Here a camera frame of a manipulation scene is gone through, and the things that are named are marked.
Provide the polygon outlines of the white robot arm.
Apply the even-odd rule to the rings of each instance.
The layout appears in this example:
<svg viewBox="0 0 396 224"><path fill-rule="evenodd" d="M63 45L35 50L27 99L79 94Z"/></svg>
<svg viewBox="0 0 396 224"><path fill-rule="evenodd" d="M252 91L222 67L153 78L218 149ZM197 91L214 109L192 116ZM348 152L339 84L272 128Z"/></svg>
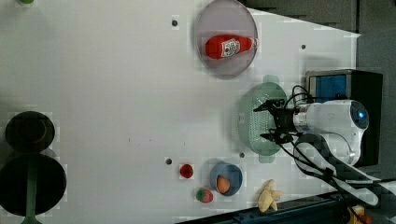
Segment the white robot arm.
<svg viewBox="0 0 396 224"><path fill-rule="evenodd" d="M254 110L271 114L275 127L262 137L279 146L292 145L290 155L304 174L373 208L395 204L394 179L376 179L355 167L369 127L369 114L361 103L334 100L287 108L283 99L275 99Z"/></svg>

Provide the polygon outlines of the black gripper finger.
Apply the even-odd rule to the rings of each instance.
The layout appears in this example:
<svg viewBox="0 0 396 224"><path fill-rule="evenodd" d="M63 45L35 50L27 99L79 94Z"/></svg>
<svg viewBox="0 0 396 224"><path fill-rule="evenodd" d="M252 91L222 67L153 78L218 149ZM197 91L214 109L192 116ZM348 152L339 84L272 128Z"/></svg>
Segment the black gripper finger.
<svg viewBox="0 0 396 224"><path fill-rule="evenodd" d="M263 137L267 140L275 140L274 136L271 133L263 133L263 134L261 134L261 137Z"/></svg>
<svg viewBox="0 0 396 224"><path fill-rule="evenodd" d="M253 112L261 112L268 110L268 104L263 103L262 105L258 106L257 108L253 109Z"/></svg>

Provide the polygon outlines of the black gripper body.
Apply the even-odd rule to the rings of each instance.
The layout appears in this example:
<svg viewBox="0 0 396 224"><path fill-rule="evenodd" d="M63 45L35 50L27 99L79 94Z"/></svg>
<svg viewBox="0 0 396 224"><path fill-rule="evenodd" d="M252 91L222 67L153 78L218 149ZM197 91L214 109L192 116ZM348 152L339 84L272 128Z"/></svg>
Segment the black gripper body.
<svg viewBox="0 0 396 224"><path fill-rule="evenodd" d="M294 111L284 106L284 99L267 100L265 103L268 104L268 111L275 123L275 127L268 130L268 133L271 133L275 140L269 141L279 145L291 142L293 140L292 135L295 133Z"/></svg>

